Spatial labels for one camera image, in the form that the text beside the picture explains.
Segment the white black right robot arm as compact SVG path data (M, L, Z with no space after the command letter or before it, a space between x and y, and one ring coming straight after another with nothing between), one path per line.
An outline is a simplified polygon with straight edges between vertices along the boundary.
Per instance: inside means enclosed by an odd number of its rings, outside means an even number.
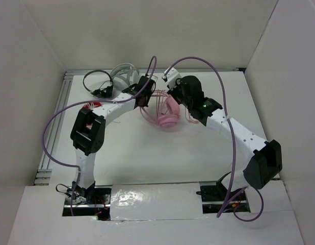
M221 104L205 97L197 77L177 75L164 80L167 82L168 93L184 105L194 119L226 139L234 139L236 150L248 161L243 170L235 171L233 177L221 178L217 187L220 199L229 200L235 190L246 186L260 190L282 170L280 143L255 135L234 118L227 116Z

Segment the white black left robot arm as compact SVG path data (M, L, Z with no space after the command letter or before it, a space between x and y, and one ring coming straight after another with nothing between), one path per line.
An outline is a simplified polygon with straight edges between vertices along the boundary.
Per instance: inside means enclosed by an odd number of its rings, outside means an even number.
M122 90L111 103L104 103L94 109L83 107L76 117L70 138L75 148L76 166L72 188L84 204L95 198L94 165L96 153L104 142L106 127L121 115L138 107L147 107L156 82L142 76L137 84Z

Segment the pink headphones with cable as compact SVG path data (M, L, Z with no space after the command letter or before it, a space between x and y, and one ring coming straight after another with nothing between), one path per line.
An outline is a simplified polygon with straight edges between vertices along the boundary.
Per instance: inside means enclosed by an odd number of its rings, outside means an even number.
M181 118L180 105L164 90L155 90L152 94L155 100L155 114L151 115L144 107L140 113L149 123L161 128L171 128L177 125Z

